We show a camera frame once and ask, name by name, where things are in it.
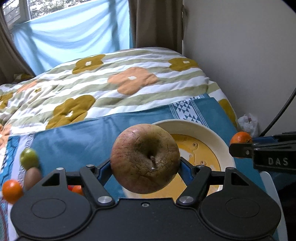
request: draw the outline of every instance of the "plate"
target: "plate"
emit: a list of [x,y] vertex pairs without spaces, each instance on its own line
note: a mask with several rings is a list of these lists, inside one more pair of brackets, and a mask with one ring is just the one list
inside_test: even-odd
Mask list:
[[[162,120],[153,123],[170,133],[178,144],[180,154],[193,165],[204,164],[215,171],[225,171],[226,167],[235,167],[233,157],[229,154],[228,145],[214,131],[189,120]],[[186,188],[177,174],[163,189],[151,194],[135,194],[126,189],[128,198],[167,198],[174,201]],[[222,185],[211,186],[208,194],[222,189]]]

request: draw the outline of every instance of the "green fruit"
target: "green fruit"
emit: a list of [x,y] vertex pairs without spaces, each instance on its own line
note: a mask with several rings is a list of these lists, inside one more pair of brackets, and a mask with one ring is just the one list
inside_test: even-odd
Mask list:
[[20,164],[29,170],[32,167],[39,167],[39,158],[32,148],[25,148],[20,154]]

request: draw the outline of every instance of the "plastic bag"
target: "plastic bag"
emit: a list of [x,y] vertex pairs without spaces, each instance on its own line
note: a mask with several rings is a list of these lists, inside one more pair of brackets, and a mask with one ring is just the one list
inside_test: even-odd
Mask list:
[[258,137],[258,119],[252,114],[247,114],[237,120],[239,127],[251,135],[251,137]]

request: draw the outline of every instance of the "flower pattern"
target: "flower pattern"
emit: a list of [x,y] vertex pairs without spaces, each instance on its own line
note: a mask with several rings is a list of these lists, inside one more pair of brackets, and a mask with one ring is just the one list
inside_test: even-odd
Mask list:
[[0,96],[0,110],[4,109],[8,105],[8,101],[13,97],[13,93],[9,92]]
[[133,95],[142,87],[152,85],[157,81],[156,75],[149,73],[145,68],[131,67],[119,74],[111,75],[107,82],[116,84],[120,94]]
[[190,68],[199,68],[198,64],[193,60],[189,58],[173,58],[168,61],[170,65],[171,70],[175,71],[183,71],[188,70]]
[[237,122],[236,122],[237,117],[236,117],[235,112],[232,109],[229,101],[227,99],[221,99],[221,100],[218,101],[218,103],[220,104],[222,109],[225,111],[225,113],[227,114],[227,116],[231,120],[232,124],[235,127],[237,127]]
[[95,101],[95,98],[91,95],[83,95],[76,99],[67,99],[64,103],[55,107],[53,118],[49,120],[45,129],[47,130],[84,120],[87,111]]
[[86,70],[94,70],[100,67],[103,64],[102,58],[105,57],[105,54],[99,54],[93,57],[83,58],[76,62],[76,65],[72,71],[73,74],[79,74]]
[[0,149],[5,147],[9,138],[11,125],[0,124]]
[[23,85],[21,88],[19,88],[17,90],[17,93],[19,93],[21,91],[26,91],[27,89],[30,89],[30,88],[34,87],[35,85],[37,85],[37,81],[36,80],[32,81],[29,84]]

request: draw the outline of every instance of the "blue cloth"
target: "blue cloth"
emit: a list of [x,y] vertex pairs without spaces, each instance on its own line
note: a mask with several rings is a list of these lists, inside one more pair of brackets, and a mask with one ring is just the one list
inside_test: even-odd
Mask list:
[[129,49],[128,0],[93,0],[15,25],[16,48],[36,75],[74,59]]
[[[214,98],[187,101],[193,107],[195,117],[183,117],[176,110],[183,102],[177,102],[149,110],[118,113],[93,120],[78,122],[35,134],[31,147],[36,150],[41,161],[43,175],[57,167],[66,171],[77,171],[87,164],[99,165],[110,157],[113,143],[126,128],[140,123],[154,123],[165,119],[189,119],[202,123],[216,132],[226,143],[236,133],[231,121]],[[235,159],[236,167],[244,175],[265,190],[251,159]],[[124,197],[121,186],[112,176],[105,188],[115,198]]]

